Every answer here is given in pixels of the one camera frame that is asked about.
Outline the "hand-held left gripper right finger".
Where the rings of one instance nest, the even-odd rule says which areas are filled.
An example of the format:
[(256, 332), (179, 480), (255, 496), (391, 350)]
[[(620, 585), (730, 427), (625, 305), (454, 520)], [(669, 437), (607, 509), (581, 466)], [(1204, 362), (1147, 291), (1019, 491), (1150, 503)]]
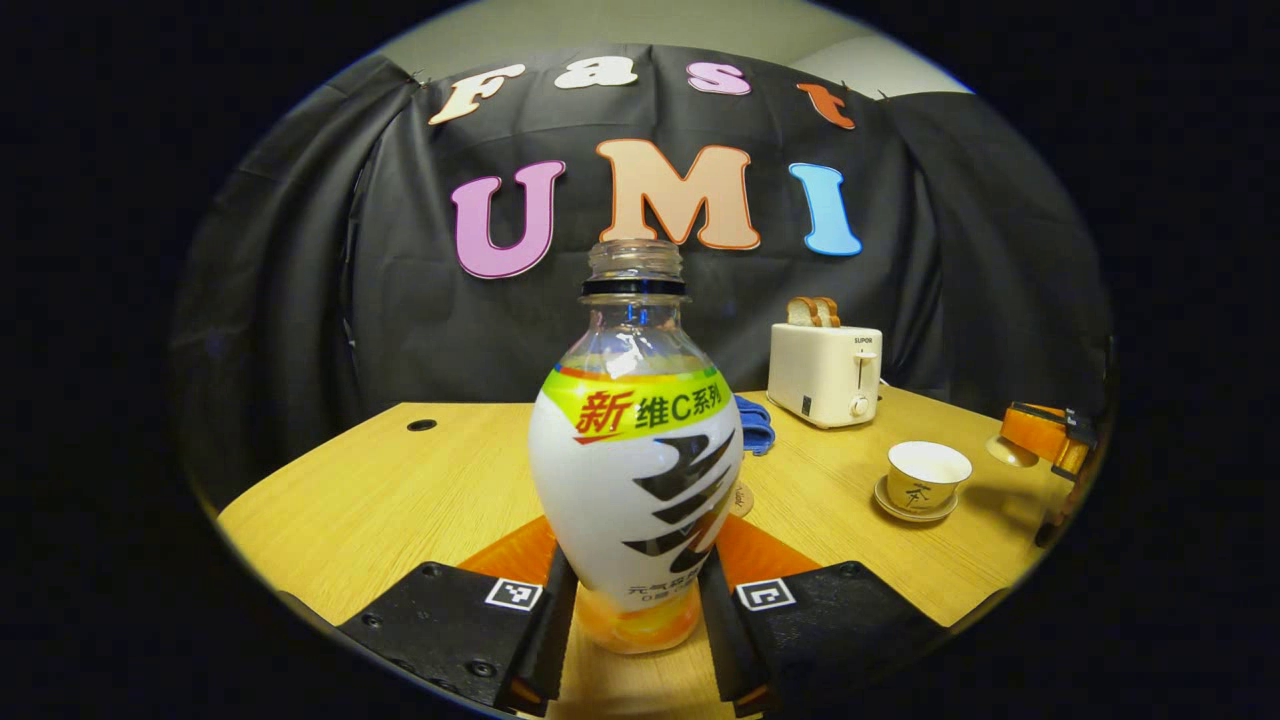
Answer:
[(946, 637), (867, 565), (823, 566), (735, 515), (699, 589), (719, 697), (737, 717), (833, 706)]

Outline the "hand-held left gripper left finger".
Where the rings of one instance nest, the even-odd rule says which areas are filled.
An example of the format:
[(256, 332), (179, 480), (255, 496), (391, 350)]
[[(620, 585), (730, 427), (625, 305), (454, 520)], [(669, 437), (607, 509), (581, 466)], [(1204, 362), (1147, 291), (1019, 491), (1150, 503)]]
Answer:
[(458, 566), (419, 564), (337, 629), (435, 689), (543, 716), (561, 693), (576, 592), (539, 516)]

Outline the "cream teacup lid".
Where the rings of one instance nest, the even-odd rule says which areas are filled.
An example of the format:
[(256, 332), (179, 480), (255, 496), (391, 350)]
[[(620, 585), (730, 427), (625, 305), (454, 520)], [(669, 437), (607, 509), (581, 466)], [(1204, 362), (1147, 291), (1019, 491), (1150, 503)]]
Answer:
[(1032, 451), (1000, 434), (991, 436), (984, 447), (992, 457), (1014, 468), (1033, 468), (1041, 460)]

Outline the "cream ceramic teacup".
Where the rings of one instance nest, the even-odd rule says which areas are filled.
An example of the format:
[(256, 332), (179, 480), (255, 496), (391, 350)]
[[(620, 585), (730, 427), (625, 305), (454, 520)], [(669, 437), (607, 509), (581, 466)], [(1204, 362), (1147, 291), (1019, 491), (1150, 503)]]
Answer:
[(897, 443), (888, 461), (890, 500), (909, 512), (937, 509), (974, 471), (966, 455), (929, 441)]

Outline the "clear water bottle white label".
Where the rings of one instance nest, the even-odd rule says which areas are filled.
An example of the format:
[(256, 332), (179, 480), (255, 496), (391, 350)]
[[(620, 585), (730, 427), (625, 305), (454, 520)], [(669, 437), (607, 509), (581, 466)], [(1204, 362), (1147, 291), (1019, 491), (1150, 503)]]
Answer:
[(724, 375), (684, 331), (678, 247), (607, 240), (588, 261), (588, 328), (532, 406), (531, 473), (579, 579), (582, 633), (653, 653), (700, 620), (695, 585), (730, 515), (744, 430)]

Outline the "cream ceramic saucer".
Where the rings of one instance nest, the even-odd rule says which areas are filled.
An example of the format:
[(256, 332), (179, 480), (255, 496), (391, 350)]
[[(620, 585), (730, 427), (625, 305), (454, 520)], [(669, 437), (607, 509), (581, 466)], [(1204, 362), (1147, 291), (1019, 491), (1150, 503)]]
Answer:
[(931, 509), (924, 512), (909, 512), (908, 510), (896, 506), (890, 500), (888, 483), (890, 479), (887, 475), (881, 477), (874, 486), (873, 498), (878, 503), (878, 506), (883, 511), (886, 511), (890, 516), (897, 518), (904, 521), (910, 521), (910, 523), (942, 521), (946, 516), (954, 512), (956, 507), (960, 505), (961, 495), (956, 491), (952, 492), (948, 496), (948, 498), (945, 500), (937, 509)]

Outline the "white toaster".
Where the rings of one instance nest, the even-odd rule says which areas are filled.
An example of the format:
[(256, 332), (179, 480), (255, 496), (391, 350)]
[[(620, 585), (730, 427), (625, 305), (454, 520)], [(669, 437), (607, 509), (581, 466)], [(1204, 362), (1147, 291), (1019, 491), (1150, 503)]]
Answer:
[(883, 343), (872, 328), (774, 324), (765, 396), (823, 429), (873, 421)]

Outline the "blue towel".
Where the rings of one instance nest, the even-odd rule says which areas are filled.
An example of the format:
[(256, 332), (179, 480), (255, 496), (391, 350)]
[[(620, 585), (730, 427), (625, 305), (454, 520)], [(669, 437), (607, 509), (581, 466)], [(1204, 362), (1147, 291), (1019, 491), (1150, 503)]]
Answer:
[(744, 450), (754, 456), (767, 455), (776, 441), (771, 414), (764, 405), (741, 395), (735, 395), (733, 400), (742, 425)]

